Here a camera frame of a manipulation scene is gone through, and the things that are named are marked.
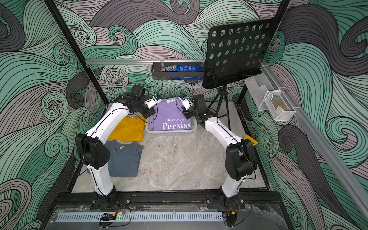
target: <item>red wire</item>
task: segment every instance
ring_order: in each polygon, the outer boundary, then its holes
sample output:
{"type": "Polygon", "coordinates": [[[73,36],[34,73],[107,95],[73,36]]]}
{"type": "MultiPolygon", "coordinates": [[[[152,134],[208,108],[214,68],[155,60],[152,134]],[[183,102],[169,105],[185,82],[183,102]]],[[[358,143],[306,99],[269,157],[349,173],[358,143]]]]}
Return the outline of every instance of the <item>red wire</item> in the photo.
{"type": "Polygon", "coordinates": [[[231,206],[231,208],[230,208],[230,210],[227,212],[227,214],[229,214],[229,212],[231,211],[231,209],[232,209],[233,207],[231,206]]]}
{"type": "Polygon", "coordinates": [[[123,208],[123,206],[124,206],[124,211],[125,211],[125,205],[123,205],[123,202],[121,202],[121,201],[118,201],[118,202],[120,202],[122,206],[121,206],[121,208],[119,209],[119,211],[116,214],[118,214],[121,211],[121,209],[123,208]]]}
{"type": "Polygon", "coordinates": [[[240,205],[239,205],[239,203],[237,202],[237,201],[235,201],[237,204],[238,204],[238,206],[239,206],[239,210],[238,210],[238,212],[240,212],[240,205]]]}

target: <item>black metal frame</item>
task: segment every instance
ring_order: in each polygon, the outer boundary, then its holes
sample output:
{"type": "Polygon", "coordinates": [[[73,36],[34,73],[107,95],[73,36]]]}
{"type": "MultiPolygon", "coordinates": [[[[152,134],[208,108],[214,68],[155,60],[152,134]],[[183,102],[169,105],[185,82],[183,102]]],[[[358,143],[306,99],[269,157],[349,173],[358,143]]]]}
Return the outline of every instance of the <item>black metal frame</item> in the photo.
{"type": "MultiPolygon", "coordinates": [[[[92,84],[96,88],[98,94],[102,98],[105,105],[109,104],[109,101],[104,94],[102,88],[98,84],[98,81],[96,79],[96,76],[94,75],[92,69],[85,64],[85,58],[79,49],[77,43],[73,39],[73,36],[67,27],[64,19],[62,18],[59,10],[57,9],[55,2],[53,0],[44,0],[46,3],[46,6],[50,10],[52,16],[54,17],[55,21],[57,22],[59,28],[61,29],[63,35],[65,36],[66,40],[69,42],[73,52],[75,53],[77,59],[81,63],[83,69],[85,70],[88,78],[91,80],[92,84]]],[[[282,0],[280,3],[280,6],[276,12],[275,18],[278,19],[278,22],[281,21],[284,13],[287,10],[287,7],[289,5],[290,0],[282,0]]],[[[240,104],[245,96],[245,93],[247,91],[247,87],[244,85],[237,102],[235,103],[237,112],[239,114],[239,117],[241,119],[241,122],[243,124],[243,128],[246,133],[249,133],[248,127],[245,123],[245,117],[240,109],[240,104]]],[[[261,164],[258,164],[262,177],[265,181],[266,187],[265,188],[242,188],[240,189],[239,196],[241,196],[245,203],[250,203],[250,199],[247,197],[250,196],[253,203],[260,203],[260,202],[268,202],[268,203],[275,203],[279,204],[282,214],[285,218],[285,221],[287,223],[287,226],[289,229],[294,229],[292,222],[289,218],[289,215],[287,214],[286,208],[284,206],[284,203],[281,199],[281,196],[278,192],[270,191],[269,183],[267,176],[265,174],[265,171],[261,164]]],[[[76,204],[85,204],[85,205],[91,205],[93,199],[95,198],[95,194],[90,193],[71,193],[74,187],[74,184],[79,176],[79,173],[82,169],[82,164],[79,163],[77,169],[75,170],[75,173],[73,175],[73,178],[71,179],[66,192],[65,193],[59,193],[52,203],[51,207],[49,208],[49,214],[47,221],[45,221],[41,229],[44,229],[48,223],[48,220],[53,213],[55,207],[57,205],[76,205],[76,204]]],[[[214,190],[185,190],[185,191],[170,191],[170,192],[163,192],[163,191],[153,191],[153,192],[116,192],[118,197],[127,197],[130,196],[130,205],[147,205],[147,204],[195,204],[195,205],[207,205],[207,195],[208,194],[219,194],[220,189],[214,189],[214,190]]]]}
{"type": "Polygon", "coordinates": [[[79,60],[82,65],[84,71],[86,72],[89,80],[92,82],[93,86],[97,90],[97,93],[100,95],[102,101],[107,106],[109,104],[109,100],[107,99],[105,93],[103,92],[101,86],[98,84],[97,78],[93,73],[92,69],[86,65],[85,58],[83,56],[82,51],[79,49],[76,41],[74,40],[67,24],[65,23],[63,17],[61,16],[59,10],[57,9],[55,2],[53,0],[44,0],[47,8],[49,9],[52,17],[55,19],[57,25],[59,26],[61,32],[63,33],[65,39],[70,44],[71,49],[73,50],[75,56],[79,60]]]}
{"type": "MultiPolygon", "coordinates": [[[[170,191],[170,192],[116,192],[117,199],[124,203],[129,199],[128,206],[132,209],[141,209],[145,205],[196,205],[198,207],[214,208],[214,204],[210,201],[209,196],[219,195],[219,190],[194,190],[188,191],[170,191]]],[[[58,205],[92,205],[94,202],[93,193],[58,193],[54,202],[49,208],[47,221],[42,223],[41,230],[45,229],[49,219],[52,216],[55,208],[58,205]]],[[[283,200],[278,192],[273,191],[253,191],[245,190],[239,193],[239,200],[242,199],[244,203],[239,203],[241,208],[244,204],[278,204],[285,219],[286,225],[290,230],[294,226],[286,211],[283,200]]],[[[216,208],[219,212],[227,212],[228,208],[218,206],[216,208]]]]}

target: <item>tripod stand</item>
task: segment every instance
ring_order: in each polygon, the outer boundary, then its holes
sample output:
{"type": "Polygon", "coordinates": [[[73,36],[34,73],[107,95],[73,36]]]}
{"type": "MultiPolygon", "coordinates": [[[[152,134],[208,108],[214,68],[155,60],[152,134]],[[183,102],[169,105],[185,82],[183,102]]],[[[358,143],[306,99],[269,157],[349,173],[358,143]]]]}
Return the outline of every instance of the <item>tripod stand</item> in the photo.
{"type": "Polygon", "coordinates": [[[218,88],[218,89],[217,89],[217,90],[218,90],[218,91],[217,91],[217,95],[216,95],[216,97],[212,100],[211,104],[209,104],[208,108],[211,108],[211,106],[213,105],[213,103],[214,103],[214,102],[216,101],[216,99],[220,96],[219,104],[217,105],[217,109],[216,109],[216,113],[215,113],[215,115],[216,115],[216,117],[218,117],[218,118],[221,118],[221,117],[227,116],[227,124],[228,124],[228,126],[229,126],[229,129],[231,130],[231,128],[230,128],[230,116],[229,116],[229,105],[228,105],[228,101],[227,101],[227,96],[229,95],[229,93],[226,91],[226,86],[227,86],[227,84],[226,84],[226,85],[224,85],[224,86],[222,87],[222,89],[221,89],[221,88],[218,88]],[[226,114],[219,116],[219,111],[220,111],[220,107],[221,107],[222,99],[224,98],[224,96],[225,96],[225,103],[226,103],[226,114]]]}

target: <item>gray marble surface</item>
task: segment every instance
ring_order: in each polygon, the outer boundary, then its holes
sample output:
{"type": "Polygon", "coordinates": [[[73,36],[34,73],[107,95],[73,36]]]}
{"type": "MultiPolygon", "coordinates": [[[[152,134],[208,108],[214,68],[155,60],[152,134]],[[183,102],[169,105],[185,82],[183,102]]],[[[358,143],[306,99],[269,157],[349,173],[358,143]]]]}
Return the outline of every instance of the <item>gray marble surface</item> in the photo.
{"type": "MultiPolygon", "coordinates": [[[[225,102],[219,115],[226,113],[225,102]]],[[[229,102],[231,130],[245,136],[234,102],[229,102]]],[[[227,126],[227,117],[220,118],[227,126]]],[[[226,178],[225,149],[208,131],[197,125],[189,135],[159,136],[144,132],[144,146],[137,177],[111,177],[117,191],[191,190],[219,188],[226,178]]],[[[265,187],[259,169],[255,180],[246,180],[242,188],[265,187]]],[[[93,192],[91,175],[79,176],[72,192],[93,192]]]]}

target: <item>yellow t-shirt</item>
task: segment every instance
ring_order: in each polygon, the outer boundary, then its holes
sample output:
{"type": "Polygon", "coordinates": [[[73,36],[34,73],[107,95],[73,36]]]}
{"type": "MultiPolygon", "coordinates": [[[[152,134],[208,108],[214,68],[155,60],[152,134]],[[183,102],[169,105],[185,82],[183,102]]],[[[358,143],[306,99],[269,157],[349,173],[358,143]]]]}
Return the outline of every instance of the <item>yellow t-shirt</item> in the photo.
{"type": "Polygon", "coordinates": [[[140,142],[143,139],[143,131],[145,122],[138,117],[126,116],[121,122],[116,126],[113,132],[110,134],[110,139],[115,139],[119,141],[135,141],[140,142]]]}

